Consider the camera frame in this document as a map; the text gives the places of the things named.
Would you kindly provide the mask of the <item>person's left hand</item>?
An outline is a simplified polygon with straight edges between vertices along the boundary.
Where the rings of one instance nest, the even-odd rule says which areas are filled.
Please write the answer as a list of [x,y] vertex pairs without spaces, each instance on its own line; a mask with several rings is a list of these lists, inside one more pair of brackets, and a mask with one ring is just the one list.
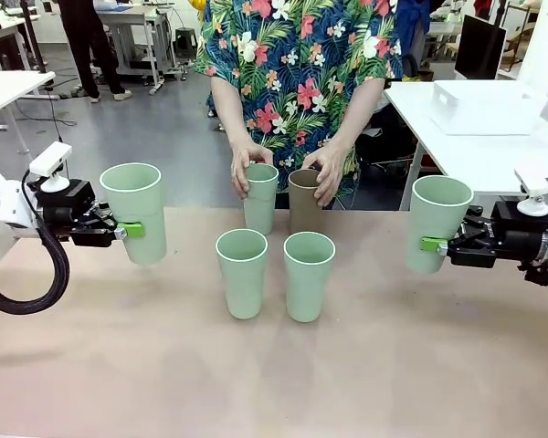
[[315,165],[320,167],[317,177],[318,187],[314,193],[320,207],[327,206],[337,194],[343,177],[343,166],[350,149],[350,146],[341,141],[331,139],[323,147],[305,157],[302,169]]

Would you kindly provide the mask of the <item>person's right hand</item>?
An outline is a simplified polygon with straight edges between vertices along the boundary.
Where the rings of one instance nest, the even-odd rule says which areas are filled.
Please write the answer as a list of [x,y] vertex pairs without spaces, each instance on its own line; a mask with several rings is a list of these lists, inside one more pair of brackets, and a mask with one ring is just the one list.
[[240,199],[244,199],[249,191],[249,182],[246,170],[252,161],[273,164],[271,150],[255,143],[250,137],[245,136],[230,142],[232,151],[231,182]]

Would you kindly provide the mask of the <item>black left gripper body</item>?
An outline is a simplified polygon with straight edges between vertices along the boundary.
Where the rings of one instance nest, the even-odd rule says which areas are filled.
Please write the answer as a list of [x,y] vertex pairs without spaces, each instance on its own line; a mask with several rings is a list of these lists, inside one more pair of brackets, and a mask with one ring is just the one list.
[[62,191],[47,193],[38,189],[35,195],[42,222],[60,240],[69,240],[71,228],[95,201],[91,183],[80,179],[71,179]]

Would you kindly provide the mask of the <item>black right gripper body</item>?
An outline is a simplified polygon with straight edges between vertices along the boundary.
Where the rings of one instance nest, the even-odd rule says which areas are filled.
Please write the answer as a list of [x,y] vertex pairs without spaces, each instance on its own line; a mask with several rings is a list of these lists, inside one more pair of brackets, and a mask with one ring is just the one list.
[[530,216],[519,211],[516,201],[498,201],[490,216],[493,256],[487,268],[495,262],[511,260],[519,262],[522,269],[537,267],[545,254],[548,235],[548,214]]

